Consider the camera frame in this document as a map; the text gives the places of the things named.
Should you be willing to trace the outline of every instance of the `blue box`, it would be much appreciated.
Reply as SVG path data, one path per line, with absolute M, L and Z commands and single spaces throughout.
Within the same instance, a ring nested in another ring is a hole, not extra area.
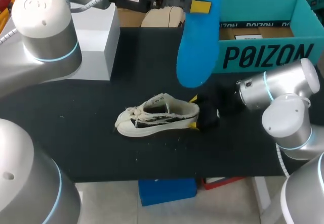
M 138 180 L 142 206 L 160 204 L 195 197 L 195 179 L 183 180 Z
M 214 73 L 258 72 L 299 58 L 317 64 L 324 28 L 306 0 L 222 0 L 221 28 L 291 28 L 293 37 L 220 40 Z

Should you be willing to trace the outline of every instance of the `blue insole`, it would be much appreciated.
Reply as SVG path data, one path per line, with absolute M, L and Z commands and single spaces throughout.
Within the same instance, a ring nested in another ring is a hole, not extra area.
M 177 75 L 185 87 L 205 83 L 218 59 L 218 34 L 221 0 L 212 2 L 209 14 L 186 14 L 186 24 L 179 47 Z

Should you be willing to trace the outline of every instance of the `sneaker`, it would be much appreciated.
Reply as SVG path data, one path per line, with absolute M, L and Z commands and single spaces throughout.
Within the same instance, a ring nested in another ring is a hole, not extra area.
M 185 129 L 197 121 L 199 106 L 160 94 L 142 105 L 127 108 L 115 127 L 127 137 L 145 137 L 168 129 Z

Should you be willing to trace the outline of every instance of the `black table surface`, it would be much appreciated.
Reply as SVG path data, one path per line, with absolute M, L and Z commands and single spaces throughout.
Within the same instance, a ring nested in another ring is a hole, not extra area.
M 114 130 L 121 111 L 154 95 L 190 100 L 217 81 L 249 76 L 214 74 L 200 88 L 182 87 L 176 76 L 181 35 L 179 28 L 121 28 L 111 81 L 32 86 L 1 99 L 0 118 L 23 127 L 75 182 L 282 175 L 262 112 L 222 118 L 208 133 L 165 131 L 132 139 Z M 312 123 L 324 124 L 324 89 L 311 100 Z M 304 164 L 284 160 L 290 173 Z

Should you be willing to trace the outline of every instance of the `light blue ring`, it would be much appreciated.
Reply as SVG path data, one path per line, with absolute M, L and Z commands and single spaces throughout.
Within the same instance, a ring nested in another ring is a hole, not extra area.
M 318 172 L 318 178 L 319 178 L 320 185 L 322 187 L 322 190 L 324 191 L 324 181 L 323 181 L 322 172 L 321 172 L 321 169 L 320 169 L 320 162 L 322 161 L 323 154 L 324 153 L 322 153 L 322 155 L 319 157 L 318 166 L 317 166 L 317 172 Z
M 273 96 L 272 96 L 272 94 L 271 94 L 271 92 L 270 92 L 270 88 L 269 88 L 269 85 L 268 85 L 268 83 L 267 83 L 267 75 L 266 75 L 266 71 L 263 73 L 263 80 L 264 80 L 265 88 L 267 89 L 267 92 L 268 92 L 268 94 L 269 94 L 269 97 L 270 97 L 271 101 L 273 101 Z
M 299 146 L 299 147 L 295 147 L 295 148 L 284 148 L 284 147 L 281 147 L 281 146 L 279 146 L 279 147 L 280 147 L 281 149 L 288 150 L 288 151 L 301 149 L 301 148 L 303 148 L 303 147 L 304 147 L 304 146 L 309 142 L 309 140 L 310 140 L 310 138 L 312 137 L 312 135 L 313 135 L 313 129 L 310 128 L 310 136 L 309 136 L 309 138 L 307 139 L 307 141 L 306 141 L 304 144 L 302 144 L 301 146 Z
M 65 56 L 62 56 L 60 58 L 57 58 L 57 59 L 39 59 L 39 58 L 36 58 L 36 57 L 34 57 L 34 59 L 35 60 L 38 60 L 38 61 L 41 61 L 41 62 L 56 62 L 56 61 L 61 61 L 61 60 L 64 60 L 65 58 L 69 57 L 76 50 L 77 45 L 78 45 L 78 41 L 76 41 L 76 44 L 75 44 L 74 48 L 68 54 L 66 54 Z
M 62 174 L 61 174 L 61 170 L 60 170 L 59 166 L 56 164 L 56 162 L 54 162 L 54 163 L 55 163 L 55 166 L 57 167 L 57 170 L 59 172 L 59 178 L 60 178 L 59 192 L 57 194 L 57 197 L 56 197 L 55 203 L 53 205 L 53 208 L 50 211 L 50 213 L 48 214 L 48 216 L 46 217 L 46 219 L 43 221 L 43 224 L 46 224 L 51 219 L 55 209 L 57 208 L 57 206 L 59 204 L 59 200 L 60 200 L 61 192 L 62 192 Z

